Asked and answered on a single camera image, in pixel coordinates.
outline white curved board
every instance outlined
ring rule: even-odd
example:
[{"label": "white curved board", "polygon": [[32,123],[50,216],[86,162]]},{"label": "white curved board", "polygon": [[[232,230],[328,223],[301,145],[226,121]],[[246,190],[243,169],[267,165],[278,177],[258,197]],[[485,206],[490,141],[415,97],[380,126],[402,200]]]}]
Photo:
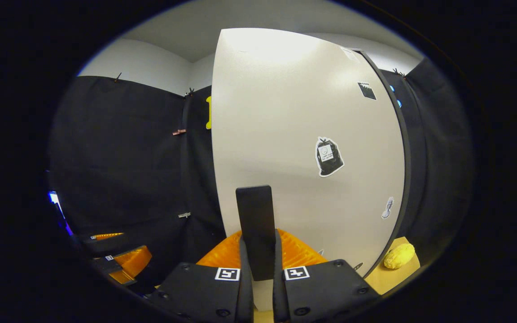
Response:
[{"label": "white curved board", "polygon": [[[359,82],[372,89],[375,100],[363,95]],[[224,29],[212,100],[226,234],[240,230],[236,188],[268,184],[276,227],[314,250],[324,249],[328,260],[362,262],[357,272],[364,276],[393,233],[404,187],[398,118],[365,58],[289,31]],[[318,164],[332,162],[337,149],[326,147],[317,160],[319,137],[336,143],[343,160],[326,177]]]}]

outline trash bag sticker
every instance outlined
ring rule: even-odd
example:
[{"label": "trash bag sticker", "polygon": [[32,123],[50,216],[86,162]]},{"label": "trash bag sticker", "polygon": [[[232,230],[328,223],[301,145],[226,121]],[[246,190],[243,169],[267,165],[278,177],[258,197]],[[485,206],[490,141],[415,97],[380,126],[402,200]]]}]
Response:
[{"label": "trash bag sticker", "polygon": [[318,137],[315,158],[320,177],[330,176],[344,166],[338,145],[326,137]]}]

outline sticker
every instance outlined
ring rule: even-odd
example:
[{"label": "sticker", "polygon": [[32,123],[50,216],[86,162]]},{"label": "sticker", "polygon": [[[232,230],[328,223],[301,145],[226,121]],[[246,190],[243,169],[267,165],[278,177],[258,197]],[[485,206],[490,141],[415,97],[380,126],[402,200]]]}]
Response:
[{"label": "sticker", "polygon": [[305,266],[298,266],[295,268],[285,269],[285,277],[287,280],[294,280],[308,278],[310,275],[308,274],[308,270],[306,270]]},{"label": "sticker", "polygon": [[390,209],[392,209],[392,204],[394,204],[394,197],[390,197],[388,199],[388,202],[386,203],[386,210],[382,212],[382,218],[386,219],[390,216]]},{"label": "sticker", "polygon": [[217,270],[215,280],[230,280],[232,282],[237,282],[240,275],[241,270],[238,268],[219,268]]},{"label": "sticker", "polygon": [[330,176],[344,166],[338,145],[326,137],[318,137],[314,158],[316,158],[320,177]]},{"label": "sticker", "polygon": [[363,92],[363,96],[372,100],[376,100],[376,96],[374,95],[374,92],[372,91],[369,83],[359,82],[359,87]]}]

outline white panel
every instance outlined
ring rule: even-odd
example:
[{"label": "white panel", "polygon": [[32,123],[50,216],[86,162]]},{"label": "white panel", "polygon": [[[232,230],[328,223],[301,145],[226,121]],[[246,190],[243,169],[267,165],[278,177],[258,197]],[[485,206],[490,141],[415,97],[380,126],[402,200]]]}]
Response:
[{"label": "white panel", "polygon": [[160,88],[180,96],[188,92],[191,63],[142,41],[118,39],[96,55],[79,76],[106,76]]},{"label": "white panel", "polygon": [[[404,152],[394,108],[362,55],[271,29],[224,29],[213,73],[213,155],[227,235],[240,230],[236,188],[269,184],[275,225],[326,259],[366,274],[398,218]],[[377,100],[365,98],[368,82]],[[321,178],[318,136],[344,167]],[[392,213],[381,215],[390,196]]]}]

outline yellow corn toy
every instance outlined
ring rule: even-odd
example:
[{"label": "yellow corn toy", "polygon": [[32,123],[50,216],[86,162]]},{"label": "yellow corn toy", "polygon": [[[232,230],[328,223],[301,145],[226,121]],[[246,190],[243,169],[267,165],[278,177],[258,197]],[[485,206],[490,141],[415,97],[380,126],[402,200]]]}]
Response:
[{"label": "yellow corn toy", "polygon": [[384,266],[390,269],[398,269],[407,264],[414,257],[414,246],[404,243],[390,250],[384,257]]}]

